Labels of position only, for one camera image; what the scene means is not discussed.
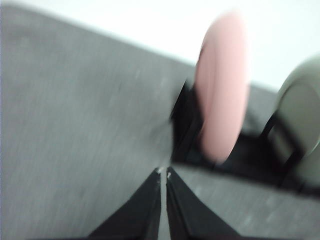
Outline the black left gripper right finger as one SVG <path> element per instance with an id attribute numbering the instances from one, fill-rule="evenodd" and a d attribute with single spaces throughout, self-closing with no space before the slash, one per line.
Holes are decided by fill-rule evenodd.
<path id="1" fill-rule="evenodd" d="M 166 208 L 172 240 L 234 240 L 241 236 L 210 210 L 176 171 L 167 172 Z"/>

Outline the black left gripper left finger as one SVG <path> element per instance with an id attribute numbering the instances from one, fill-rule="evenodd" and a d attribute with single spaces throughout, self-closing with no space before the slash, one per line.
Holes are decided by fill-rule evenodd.
<path id="1" fill-rule="evenodd" d="M 88 235 L 90 240 L 157 240 L 161 217 L 161 174 L 154 169 L 118 210 Z"/>

